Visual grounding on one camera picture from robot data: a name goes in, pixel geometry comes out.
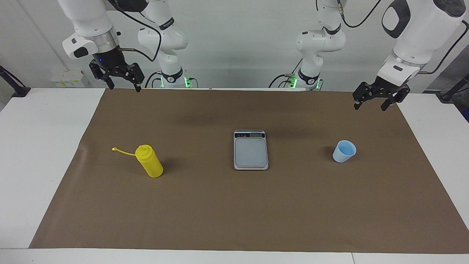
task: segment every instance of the robotic arm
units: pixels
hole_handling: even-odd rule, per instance
[[[161,32],[161,50],[156,59],[161,67],[162,83],[164,87],[190,87],[185,71],[179,63],[179,57],[174,50],[185,49],[188,44],[187,34],[174,22],[169,10],[169,0],[150,0],[145,9],[145,17],[158,25]],[[149,29],[142,28],[138,32],[140,45],[155,53],[158,47],[159,35]]]
[[[296,47],[303,55],[303,63],[298,71],[301,85],[309,89],[317,86],[323,66],[321,52],[339,51],[345,46],[345,34],[340,30],[342,18],[337,0],[320,0],[318,5],[321,30],[305,31],[298,35]]]
[[[463,0],[395,0],[382,19],[386,33],[397,43],[376,80],[362,82],[353,93],[355,109],[364,101],[386,98],[385,111],[410,92],[407,82],[430,61],[433,53],[456,31],[466,13]]]
[[[96,79],[114,88],[111,76],[121,77],[133,83],[137,92],[141,90],[144,74],[137,63],[127,64],[119,47],[119,39],[113,24],[106,14],[102,0],[58,0],[65,15],[72,21],[75,33],[63,41],[67,55],[72,59],[93,55],[89,64]],[[145,0],[136,0],[132,8],[146,7]]]

